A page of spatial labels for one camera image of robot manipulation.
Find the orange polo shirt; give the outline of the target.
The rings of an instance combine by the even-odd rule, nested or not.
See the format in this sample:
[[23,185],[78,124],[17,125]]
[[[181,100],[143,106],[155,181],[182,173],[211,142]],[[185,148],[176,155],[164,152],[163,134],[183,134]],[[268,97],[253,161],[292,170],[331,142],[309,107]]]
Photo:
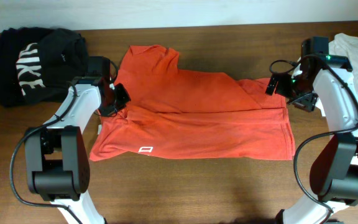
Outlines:
[[92,161],[125,152],[165,159],[293,157],[286,102],[266,94],[267,78],[181,70],[179,56],[160,45],[129,47],[117,82],[131,100],[113,117],[101,118]]

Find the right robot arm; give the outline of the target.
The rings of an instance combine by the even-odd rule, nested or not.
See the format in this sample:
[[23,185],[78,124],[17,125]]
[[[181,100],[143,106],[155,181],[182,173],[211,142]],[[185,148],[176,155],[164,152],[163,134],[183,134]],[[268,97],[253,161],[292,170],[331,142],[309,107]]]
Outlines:
[[[275,223],[330,223],[338,211],[358,205],[358,89],[354,67],[346,56],[329,52],[327,37],[311,37],[301,44],[301,57],[285,72],[271,70],[266,94],[312,112],[321,102],[329,130],[304,140],[296,149],[293,171],[303,196],[280,210]],[[310,169],[310,188],[298,174],[298,156],[309,142],[331,139]]]

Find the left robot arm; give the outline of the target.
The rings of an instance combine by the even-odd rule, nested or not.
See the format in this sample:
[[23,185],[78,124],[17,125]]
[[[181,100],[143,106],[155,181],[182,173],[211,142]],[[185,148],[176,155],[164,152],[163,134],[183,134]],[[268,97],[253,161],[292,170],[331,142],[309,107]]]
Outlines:
[[117,74],[110,59],[90,57],[86,73],[69,83],[57,112],[20,141],[27,186],[43,200],[32,206],[57,208],[68,223],[106,222],[88,192],[90,165],[82,134],[93,114],[111,118],[131,100],[124,86],[114,83]]

